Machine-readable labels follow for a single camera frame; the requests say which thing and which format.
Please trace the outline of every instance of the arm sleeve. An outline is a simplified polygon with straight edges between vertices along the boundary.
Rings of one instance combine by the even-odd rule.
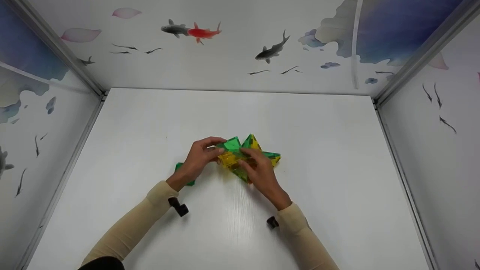
[[[122,261],[147,231],[170,208],[168,198],[177,197],[165,181],[155,185],[143,201],[115,223],[92,248],[82,265],[99,257],[110,256]]]
[[[280,231],[286,237],[302,270],[338,270],[318,237],[313,233],[307,219],[296,204],[278,212]]]

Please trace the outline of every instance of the black clip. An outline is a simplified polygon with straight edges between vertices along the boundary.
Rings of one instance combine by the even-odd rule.
[[[270,218],[267,219],[267,224],[271,230],[279,226],[278,221],[276,221],[274,216],[271,216]]]
[[[180,205],[179,200],[175,197],[168,198],[168,203],[170,206],[175,208],[175,211],[179,214],[180,217],[185,216],[188,213],[188,208],[185,204]]]

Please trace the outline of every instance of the wall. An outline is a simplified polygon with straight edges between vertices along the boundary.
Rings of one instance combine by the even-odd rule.
[[[28,2],[106,89],[374,96],[461,0]],[[222,32],[203,46],[195,22],[213,32],[221,22]],[[279,56],[256,60],[284,30],[290,38]],[[441,56],[432,65],[447,68]]]
[[[18,263],[98,99],[0,1],[0,268]]]
[[[477,17],[442,50],[449,70],[423,68],[381,109],[443,270],[480,269],[479,31]]]

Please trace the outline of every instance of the metal frame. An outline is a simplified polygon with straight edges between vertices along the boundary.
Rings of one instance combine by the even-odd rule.
[[[412,218],[417,227],[419,239],[423,245],[423,252],[432,270],[440,270],[440,266],[431,247],[428,235],[423,226],[421,215],[415,204],[415,198],[412,195],[408,178],[402,167],[399,154],[392,141],[392,136],[388,130],[388,125],[382,118],[382,107],[398,93],[428,62],[437,55],[465,26],[467,26],[477,15],[480,14],[480,1],[464,0],[448,18],[437,28],[437,30],[425,41],[425,43],[415,52],[405,66],[400,69],[394,79],[390,81],[383,90],[373,99],[378,120],[382,127],[385,140],[392,154],[392,160],[396,166],[398,177],[405,190]]]
[[[480,1],[463,0],[435,32],[423,43],[380,93],[375,103],[382,107],[437,55],[466,25],[480,13]]]
[[[100,101],[94,110],[88,124],[82,133],[82,136],[71,156],[67,168],[65,169],[59,184],[55,190],[47,210],[38,226],[38,229],[32,238],[27,250],[24,252],[21,261],[16,269],[25,269],[28,266],[33,253],[38,246],[40,239],[45,231],[46,225],[50,220],[53,211],[60,199],[62,191],[66,185],[73,167],[82,151],[83,146],[92,130],[92,127],[102,109],[108,91],[105,90],[78,61],[72,51],[60,41],[57,34],[49,27],[45,20],[35,11],[35,9],[27,2],[27,0],[4,0],[13,10],[21,17],[22,20],[42,39],[47,46],[69,67],[69,69],[86,85],[88,88],[99,96]],[[394,79],[390,81],[383,90],[372,99],[379,123],[385,136],[385,140],[390,149],[392,160],[396,166],[401,184],[405,190],[412,218],[416,224],[419,239],[423,245],[423,251],[429,264],[429,268],[439,270],[434,252],[431,248],[430,241],[425,232],[421,221],[421,216],[415,205],[414,197],[408,185],[408,179],[405,176],[401,160],[395,148],[388,126],[382,119],[382,106],[385,105],[401,88],[403,88],[441,49],[458,34],[466,25],[470,23],[480,13],[480,1],[464,0],[452,14],[438,27],[438,29],[427,39],[427,41],[415,52],[405,66],[400,69]]]
[[[106,90],[93,78],[75,57],[73,52],[60,40],[53,29],[26,0],[4,0],[25,24],[60,58],[65,65],[92,92],[101,97]]]

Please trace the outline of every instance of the white table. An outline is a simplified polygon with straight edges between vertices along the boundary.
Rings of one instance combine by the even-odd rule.
[[[280,184],[342,270],[428,269],[369,97],[145,89],[110,92],[28,269],[75,269],[194,140],[249,133],[282,154]],[[190,213],[171,209],[126,269],[296,268],[273,207],[220,166],[179,200]]]

